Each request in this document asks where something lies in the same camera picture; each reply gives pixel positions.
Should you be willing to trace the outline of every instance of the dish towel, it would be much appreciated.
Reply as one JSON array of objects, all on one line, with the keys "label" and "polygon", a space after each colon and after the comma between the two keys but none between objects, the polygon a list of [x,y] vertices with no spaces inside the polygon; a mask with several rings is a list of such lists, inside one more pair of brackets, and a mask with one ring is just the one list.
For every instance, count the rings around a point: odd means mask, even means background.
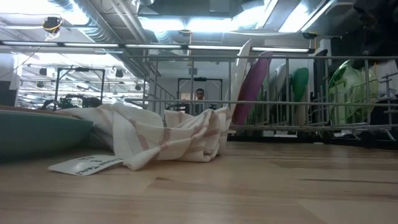
[{"label": "dish towel", "polygon": [[93,121],[94,133],[132,170],[151,160],[209,162],[225,150],[231,123],[228,107],[208,109],[198,116],[165,111],[167,127],[158,114],[122,103],[59,113]]}]

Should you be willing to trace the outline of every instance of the white label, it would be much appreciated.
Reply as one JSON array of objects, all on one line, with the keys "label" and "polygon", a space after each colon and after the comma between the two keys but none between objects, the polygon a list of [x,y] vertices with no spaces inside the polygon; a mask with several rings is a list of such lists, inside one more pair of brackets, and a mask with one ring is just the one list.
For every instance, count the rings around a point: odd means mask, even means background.
[{"label": "white label", "polygon": [[112,165],[123,162],[116,156],[93,155],[61,162],[49,167],[50,170],[72,175],[91,175]]}]

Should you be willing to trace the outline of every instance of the white cloth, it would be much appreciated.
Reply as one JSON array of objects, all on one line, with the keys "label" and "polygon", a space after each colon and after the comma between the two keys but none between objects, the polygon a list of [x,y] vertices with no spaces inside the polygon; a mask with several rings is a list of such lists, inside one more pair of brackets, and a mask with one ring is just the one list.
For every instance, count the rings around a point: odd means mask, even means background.
[{"label": "white cloth", "polygon": [[228,107],[205,110],[195,117],[165,111],[166,128],[158,114],[121,103],[59,113],[93,121],[94,132],[132,170],[153,159],[209,162],[225,149],[231,123]]}]

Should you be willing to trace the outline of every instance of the ceiling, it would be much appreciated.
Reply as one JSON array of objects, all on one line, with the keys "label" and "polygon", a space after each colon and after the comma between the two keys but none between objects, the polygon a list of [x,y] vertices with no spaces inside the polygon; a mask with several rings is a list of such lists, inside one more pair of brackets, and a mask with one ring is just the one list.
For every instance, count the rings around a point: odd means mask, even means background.
[{"label": "ceiling", "polygon": [[[56,42],[121,42],[126,44],[160,42],[163,44],[240,46],[251,39],[253,45],[256,46],[308,48],[309,41],[304,39],[300,33],[281,31],[289,31],[294,24],[285,23],[298,21],[300,20],[298,18],[303,18],[303,15],[304,19],[307,18],[309,21],[311,17],[315,17],[314,12],[322,11],[323,6],[326,10],[320,13],[320,16],[307,27],[306,31],[329,37],[343,35],[361,25],[351,7],[354,0],[334,0],[329,5],[327,5],[328,0],[155,0],[150,6],[139,5],[136,3],[137,1],[141,0],[13,0],[0,9],[0,40],[43,41],[49,34],[43,30],[42,23],[49,16],[64,18],[59,36],[49,40]],[[295,11],[299,11],[303,7],[307,10],[306,14],[289,19]],[[155,21],[155,25],[157,25],[155,32],[152,27],[140,22],[143,19]],[[173,22],[176,22],[178,26],[182,24],[183,28],[192,28],[191,21],[195,19],[200,22],[207,21],[207,23],[205,26],[199,27],[199,31],[192,29],[191,34],[181,33],[176,29],[167,30],[167,26]],[[213,24],[220,24],[220,22],[227,22],[227,25],[211,29]],[[236,30],[228,30],[229,28],[226,26],[234,27]],[[151,61],[141,59],[132,61],[126,56],[126,53],[142,55],[144,53],[142,50],[129,52],[118,50],[118,53],[123,54],[114,54],[103,49],[0,47],[0,53],[18,55],[20,61],[31,56],[22,70],[21,90],[23,91],[21,93],[24,94],[19,98],[21,106],[28,106],[27,104],[32,102],[24,97],[25,94],[37,96],[37,99],[34,99],[35,107],[38,106],[36,103],[40,104],[44,99],[53,97],[55,87],[51,80],[56,75],[52,72],[53,68],[105,69],[106,82],[111,82],[111,84],[105,85],[107,96],[109,95],[105,102],[108,103],[115,100],[123,102],[123,97],[128,95],[142,97],[142,90],[137,91],[136,85],[142,86],[143,74],[148,75],[154,69],[154,63]],[[150,51],[150,54],[162,53],[165,52]],[[187,54],[182,50],[171,53]],[[233,51],[217,50],[193,50],[190,53],[192,55],[236,54]],[[40,75],[41,68],[48,68],[47,75]],[[159,72],[163,78],[177,78],[186,75],[188,68],[188,62],[171,62],[170,60],[159,62]],[[225,60],[197,62],[195,68],[198,69],[199,76],[203,74],[219,77],[220,74],[227,74],[228,63]],[[115,69],[123,71],[123,78],[116,79]],[[100,88],[100,83],[96,83],[100,81],[98,74],[75,72],[70,74],[70,77],[75,79],[75,82],[66,82],[73,81],[70,79],[63,80],[60,84],[62,93],[83,92],[76,83],[87,81],[83,82],[90,86],[89,90],[85,90],[86,94],[97,95],[94,91]],[[44,81],[43,88],[37,87],[38,80]],[[113,94],[114,92],[125,92],[125,96]]]}]

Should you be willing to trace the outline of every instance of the wood surface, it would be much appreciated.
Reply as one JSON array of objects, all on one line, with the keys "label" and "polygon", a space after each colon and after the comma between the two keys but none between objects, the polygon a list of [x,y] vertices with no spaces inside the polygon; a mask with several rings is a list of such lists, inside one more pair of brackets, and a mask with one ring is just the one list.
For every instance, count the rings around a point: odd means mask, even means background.
[{"label": "wood surface", "polygon": [[78,177],[89,149],[0,166],[0,223],[398,223],[398,152],[229,142],[210,163],[156,161]]}]

